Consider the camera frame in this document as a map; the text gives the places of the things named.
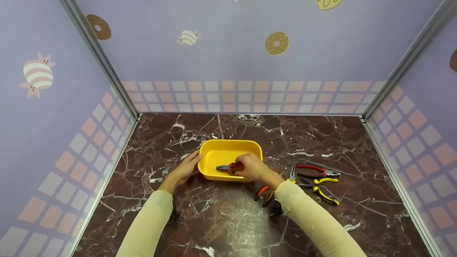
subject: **hand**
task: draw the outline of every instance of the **hand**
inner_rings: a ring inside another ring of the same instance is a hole
[[[202,159],[202,156],[198,152],[199,150],[193,152],[176,169],[170,172],[160,185],[159,190],[166,190],[170,194],[173,194],[178,186],[184,184],[190,176],[198,173],[196,165]]]

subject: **lavender wall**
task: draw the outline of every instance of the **lavender wall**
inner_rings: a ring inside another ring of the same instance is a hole
[[[66,256],[133,121],[58,1],[0,23],[0,256]]]
[[[411,199],[448,256],[457,256],[457,17],[370,119]]]
[[[362,113],[439,0],[78,0],[144,112]],[[180,45],[197,29],[201,39]],[[287,50],[270,55],[281,31]]]

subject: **pink square tile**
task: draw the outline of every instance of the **pink square tile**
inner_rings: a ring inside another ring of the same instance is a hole
[[[399,126],[399,128],[397,129],[397,132],[400,134],[400,137],[403,139],[407,139],[410,135],[413,134],[413,130],[406,122],[403,122]]]
[[[71,155],[69,152],[65,151],[62,156],[59,158],[59,160],[56,163],[56,168],[63,172],[67,172],[71,165],[74,162],[74,157]]]
[[[318,102],[330,102],[332,100],[333,94],[321,94],[319,96]]]
[[[189,81],[189,90],[190,91],[201,91],[202,83],[200,81]]]
[[[130,93],[129,96],[133,102],[143,102],[144,101],[143,97],[139,93]]]
[[[254,102],[266,102],[266,97],[267,94],[256,93],[254,94]]]
[[[107,155],[110,155],[110,153],[113,151],[113,149],[114,149],[114,144],[111,140],[108,139],[105,143],[105,146],[103,147],[103,151]]]
[[[88,136],[91,136],[94,133],[96,127],[97,127],[97,124],[95,124],[94,120],[89,118],[86,120],[86,122],[83,125],[83,131]]]
[[[43,219],[40,222],[40,226],[45,228],[54,229],[59,220],[60,216],[62,215],[63,210],[57,206],[51,205],[44,215]]]
[[[232,93],[223,93],[222,99],[224,102],[234,102],[235,101],[235,94]]]
[[[203,94],[191,94],[192,102],[203,102]]]
[[[25,206],[25,208],[22,210],[21,214],[19,214],[18,219],[30,223],[35,223],[35,221],[37,221],[38,217],[40,216],[41,212],[44,210],[45,206],[45,201],[40,200],[36,197],[32,197]]]
[[[86,179],[84,180],[83,185],[85,187],[87,187],[87,189],[92,190],[97,179],[98,179],[97,175],[90,171],[89,174],[87,175]]]
[[[176,112],[176,106],[174,104],[164,104],[164,110],[166,112]]]
[[[235,81],[222,81],[223,91],[235,91]]]
[[[81,181],[81,179],[83,178],[84,174],[86,173],[87,171],[87,167],[84,166],[84,164],[78,162],[78,164],[76,164],[76,167],[73,169],[73,171],[71,172],[71,177],[76,180],[76,181]]]
[[[287,94],[286,102],[298,102],[300,94]]]
[[[269,86],[270,86],[269,81],[256,81],[255,82],[256,91],[268,91]]]
[[[336,91],[340,83],[338,81],[329,81],[324,85],[324,91]]]
[[[147,111],[149,111],[148,106],[145,105],[144,103],[136,103],[135,107],[139,112],[147,112]]]
[[[173,102],[173,96],[171,94],[160,94],[162,102]]]
[[[119,119],[119,127],[124,129],[125,125],[127,125],[127,118],[125,118],[125,116],[122,115],[121,118]]]
[[[360,91],[360,92],[365,92],[368,90],[368,88],[370,87],[371,85],[371,82],[369,81],[361,81],[361,82],[357,82],[355,87],[354,87],[354,91]]]
[[[413,184],[421,181],[424,176],[422,175],[422,172],[420,172],[419,168],[416,166],[416,164],[413,164],[409,166],[406,169],[406,174],[408,175],[409,179]]]
[[[395,150],[400,145],[400,139],[398,138],[397,134],[393,132],[388,138],[387,142],[389,143],[392,150]]]
[[[76,221],[76,216],[72,213],[67,212],[64,216],[62,222],[57,229],[57,231],[65,234],[70,234],[71,227],[73,226],[74,222]]]
[[[316,107],[314,107],[314,113],[324,113],[327,111],[327,105],[324,104],[318,104]]]
[[[394,90],[392,91],[392,93],[390,94],[390,96],[392,97],[392,99],[397,101],[402,96],[402,94],[403,94],[403,90],[399,86],[396,86],[394,88]]]
[[[235,112],[235,105],[234,104],[224,104],[224,112]]]
[[[107,108],[109,108],[109,107],[113,104],[114,100],[113,100],[111,94],[110,94],[109,92],[107,92],[107,93],[105,94],[105,96],[103,97],[103,99],[101,100],[101,102],[102,102]]]
[[[448,202],[447,207],[450,209],[451,213],[457,219],[457,200]]]
[[[301,91],[303,89],[304,81],[291,81],[289,91]]]
[[[420,128],[427,121],[427,118],[422,114],[420,110],[416,110],[409,117],[411,124],[417,129]]]
[[[265,104],[255,104],[254,105],[254,112],[265,112],[266,106]]]
[[[454,226],[454,222],[443,207],[439,206],[431,209],[430,214],[440,229]]]
[[[103,144],[103,142],[105,141],[105,139],[106,139],[105,133],[103,133],[103,131],[101,129],[99,129],[97,134],[95,134],[95,136],[94,136],[94,142],[98,146],[101,146]]]
[[[168,86],[168,82],[166,81],[155,81],[155,88],[157,91],[170,91],[170,87]]]
[[[422,157],[418,162],[427,175],[433,174],[439,170],[438,165],[430,155]]]
[[[283,112],[293,113],[293,112],[295,112],[296,109],[297,109],[297,105],[296,104],[286,104],[284,106]]]
[[[386,100],[384,100],[384,102],[381,104],[381,109],[384,111],[384,112],[387,112],[391,107],[392,107],[392,101],[387,98]]]
[[[114,119],[117,119],[117,117],[119,117],[119,114],[121,114],[121,109],[119,109],[119,106],[117,106],[116,104],[111,109],[111,115],[114,117]]]
[[[206,112],[206,108],[202,104],[194,104],[194,112]]]
[[[454,152],[454,149],[447,143],[438,146],[433,152],[443,166],[449,165],[457,160],[456,152]]]
[[[135,82],[122,82],[122,84],[124,85],[124,88],[127,91],[138,91],[138,88],[135,85]]]

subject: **marble surface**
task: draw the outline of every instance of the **marble surface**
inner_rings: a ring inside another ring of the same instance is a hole
[[[208,139],[250,139],[278,172],[304,160],[340,170],[321,189],[327,209],[371,257],[428,256],[362,124],[356,117],[146,114],[134,132],[74,254],[115,256],[129,225],[162,178]],[[216,182],[201,174],[174,196],[156,257],[321,256],[297,225],[253,200],[258,183]]]

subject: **long sleeve shirt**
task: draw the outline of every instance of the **long sleeve shirt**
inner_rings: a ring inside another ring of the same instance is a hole
[[[291,181],[275,191],[285,215],[314,242],[324,257],[366,257],[339,222]],[[172,196],[158,190],[151,194],[130,226],[117,257],[153,257],[173,210]]]

